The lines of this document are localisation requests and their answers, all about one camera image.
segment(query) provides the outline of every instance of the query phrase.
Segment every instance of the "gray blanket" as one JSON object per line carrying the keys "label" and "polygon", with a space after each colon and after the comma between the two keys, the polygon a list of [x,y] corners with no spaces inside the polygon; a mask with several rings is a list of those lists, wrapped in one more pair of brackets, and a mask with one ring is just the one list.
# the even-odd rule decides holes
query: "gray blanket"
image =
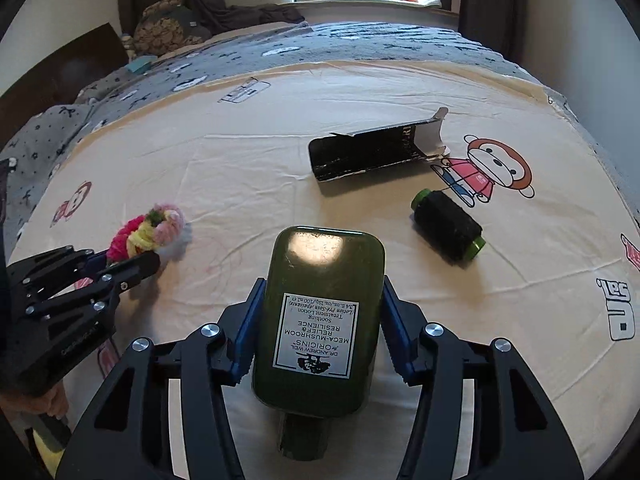
{"label": "gray blanket", "polygon": [[[160,62],[144,75],[134,75],[122,68],[85,88],[75,104],[56,106],[30,119],[2,150],[0,158],[17,159],[17,169],[9,178],[7,190],[6,254],[11,254],[21,228],[57,168],[82,138],[100,126],[203,81],[299,62],[364,59],[448,60],[536,81],[500,54],[465,40],[452,30],[389,23],[331,23],[313,27],[301,23],[195,50]],[[561,95],[551,90],[548,93],[566,105]],[[615,179],[601,148],[598,156]],[[622,191],[629,203],[640,205],[633,190]]]}

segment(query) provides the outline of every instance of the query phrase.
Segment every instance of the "bed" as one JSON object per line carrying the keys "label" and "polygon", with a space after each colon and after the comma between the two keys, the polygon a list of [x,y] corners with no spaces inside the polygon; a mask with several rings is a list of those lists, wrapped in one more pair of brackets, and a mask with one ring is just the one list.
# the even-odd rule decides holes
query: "bed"
{"label": "bed", "polygon": [[[263,83],[259,92],[234,100],[254,81]],[[496,140],[530,177],[525,189],[495,186],[486,202],[447,191],[488,241],[466,270],[444,263],[410,221],[418,190],[447,188],[442,164],[319,186],[306,153],[315,137],[423,120],[440,106],[450,110],[442,136],[452,157],[466,159],[473,140]],[[154,202],[184,209],[188,227],[162,255],[158,278],[123,295],[120,350],[136,336],[165,342],[215,321],[266,275],[278,232],[310,224],[377,236],[396,291],[429,320],[468,340],[511,339],[558,410],[587,478],[640,408],[632,195],[561,95],[451,30],[251,28],[160,59],[143,75],[114,72],[74,105],[31,119],[5,157],[17,161],[4,228],[12,260],[66,244],[106,247]],[[608,303],[613,283],[630,291],[624,329]],[[65,379],[72,424],[101,381],[96,355]],[[468,461],[465,391],[454,476]],[[278,455],[277,416],[255,399],[249,379],[225,391],[245,475],[280,479],[392,478],[418,394],[395,375],[381,340],[368,405],[335,423],[325,459],[303,464]],[[175,391],[170,402],[179,428]],[[175,434],[174,471],[186,475]]]}

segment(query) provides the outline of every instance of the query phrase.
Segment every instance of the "green bottle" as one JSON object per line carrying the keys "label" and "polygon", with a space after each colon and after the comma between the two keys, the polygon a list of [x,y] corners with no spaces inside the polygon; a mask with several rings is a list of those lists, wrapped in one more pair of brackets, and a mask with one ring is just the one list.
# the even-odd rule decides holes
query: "green bottle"
{"label": "green bottle", "polygon": [[384,270],[384,247],[366,233],[290,227],[276,239],[253,387],[262,402],[285,413],[285,456],[321,458],[328,421],[366,399]]}

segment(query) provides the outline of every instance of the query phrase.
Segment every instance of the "pink yarn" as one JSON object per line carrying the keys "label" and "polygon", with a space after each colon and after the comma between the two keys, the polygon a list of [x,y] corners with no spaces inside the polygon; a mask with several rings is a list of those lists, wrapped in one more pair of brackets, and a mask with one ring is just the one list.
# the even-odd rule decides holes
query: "pink yarn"
{"label": "pink yarn", "polygon": [[124,227],[118,231],[107,250],[107,258],[109,260],[112,262],[121,262],[128,259],[127,238],[129,238],[129,235],[133,231],[140,227],[144,219],[144,215],[136,216],[133,220],[129,220]]}
{"label": "pink yarn", "polygon": [[154,240],[161,246],[168,245],[180,236],[184,228],[184,215],[174,204],[156,204],[154,209],[165,216],[164,222],[154,229]]}

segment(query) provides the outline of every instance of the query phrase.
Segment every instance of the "colorful fuzzy scrunchie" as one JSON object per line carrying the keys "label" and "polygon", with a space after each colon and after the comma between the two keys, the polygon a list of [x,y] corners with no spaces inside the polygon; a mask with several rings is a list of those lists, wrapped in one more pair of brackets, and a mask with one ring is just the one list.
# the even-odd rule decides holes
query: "colorful fuzzy scrunchie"
{"label": "colorful fuzzy scrunchie", "polygon": [[113,237],[107,250],[111,263],[155,251],[173,242],[184,228],[184,215],[173,204],[156,204],[146,215],[129,220]]}

